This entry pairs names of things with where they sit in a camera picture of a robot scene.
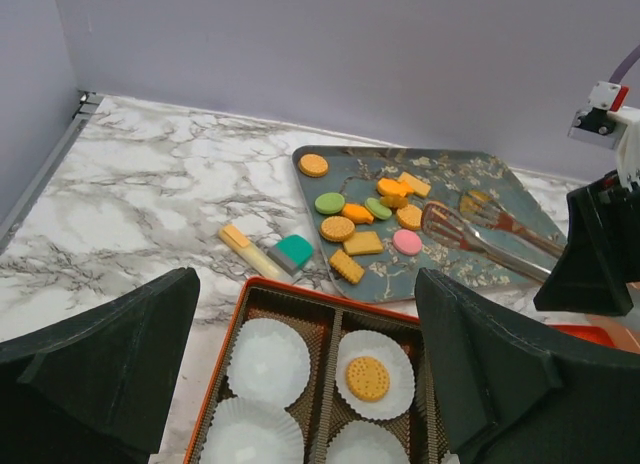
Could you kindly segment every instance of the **paper cupcake liner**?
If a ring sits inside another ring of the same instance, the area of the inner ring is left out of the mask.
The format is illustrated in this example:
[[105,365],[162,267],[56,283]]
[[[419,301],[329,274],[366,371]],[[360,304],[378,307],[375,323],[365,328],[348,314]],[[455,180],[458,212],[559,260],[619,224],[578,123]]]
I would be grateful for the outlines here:
[[275,319],[251,319],[240,328],[227,368],[238,396],[285,408],[309,382],[309,348],[293,328]]
[[[354,396],[347,386],[347,366],[357,357],[379,360],[389,371],[391,383],[387,394],[377,402]],[[411,406],[415,393],[413,367],[406,353],[393,339],[373,331],[350,332],[340,341],[336,386],[347,404],[366,419],[393,419]]]
[[402,444],[371,422],[347,424],[329,443],[327,464],[409,464]]
[[272,404],[241,397],[218,404],[201,464],[301,464],[304,440],[298,423]]

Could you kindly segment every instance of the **cracker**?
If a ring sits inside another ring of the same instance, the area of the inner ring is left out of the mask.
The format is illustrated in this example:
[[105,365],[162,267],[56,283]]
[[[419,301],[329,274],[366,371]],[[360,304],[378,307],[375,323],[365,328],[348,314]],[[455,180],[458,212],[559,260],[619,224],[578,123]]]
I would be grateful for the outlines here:
[[346,217],[327,217],[320,224],[320,235],[327,241],[342,242],[353,236],[356,232],[356,225]]
[[322,177],[329,172],[329,163],[318,154],[305,154],[298,161],[298,169],[309,177]]
[[391,378],[379,360],[362,356],[347,365],[347,386],[361,401],[377,402],[389,392]]
[[422,227],[420,224],[422,211],[413,204],[398,209],[396,218],[398,219],[398,224],[410,231],[418,231]]
[[411,186],[411,189],[413,189],[413,192],[420,197],[427,197],[429,191],[431,191],[431,186],[429,184],[418,179],[417,177],[412,176],[408,172],[403,172],[402,174],[400,174],[398,181],[406,182],[407,184],[409,184],[409,186]]
[[338,249],[333,256],[331,256],[329,265],[351,284],[357,284],[360,282],[360,279],[362,279],[362,276],[364,276],[365,271],[362,266],[347,256],[342,249]]
[[384,246],[376,231],[356,232],[342,243],[344,252],[350,256],[363,256],[366,254],[380,254]]

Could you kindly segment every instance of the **square cracker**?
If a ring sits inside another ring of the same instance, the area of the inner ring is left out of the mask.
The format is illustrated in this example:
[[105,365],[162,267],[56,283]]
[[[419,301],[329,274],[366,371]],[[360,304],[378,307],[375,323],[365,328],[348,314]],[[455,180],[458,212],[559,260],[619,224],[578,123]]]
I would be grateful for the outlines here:
[[351,284],[357,284],[364,276],[365,271],[362,266],[347,256],[342,249],[338,249],[331,256],[329,265]]
[[350,256],[363,256],[365,254],[380,254],[384,246],[376,231],[356,232],[342,243],[344,252]]

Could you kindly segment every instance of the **kitchen sponge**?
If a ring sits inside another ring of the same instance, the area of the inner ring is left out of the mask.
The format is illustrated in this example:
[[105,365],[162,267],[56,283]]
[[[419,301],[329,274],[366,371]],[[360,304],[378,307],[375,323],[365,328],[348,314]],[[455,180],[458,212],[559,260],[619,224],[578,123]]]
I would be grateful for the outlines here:
[[304,267],[311,254],[311,244],[297,234],[285,237],[267,251],[267,256],[291,275]]

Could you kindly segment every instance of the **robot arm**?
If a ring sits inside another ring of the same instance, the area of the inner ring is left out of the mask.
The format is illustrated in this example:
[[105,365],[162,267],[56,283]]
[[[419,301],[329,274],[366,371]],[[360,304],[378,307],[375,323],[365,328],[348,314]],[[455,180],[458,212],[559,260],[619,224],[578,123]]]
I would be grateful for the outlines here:
[[569,137],[616,151],[617,170],[567,195],[565,252],[536,295],[538,310],[610,316],[640,330],[640,110],[622,107],[620,84],[640,45],[598,82]]

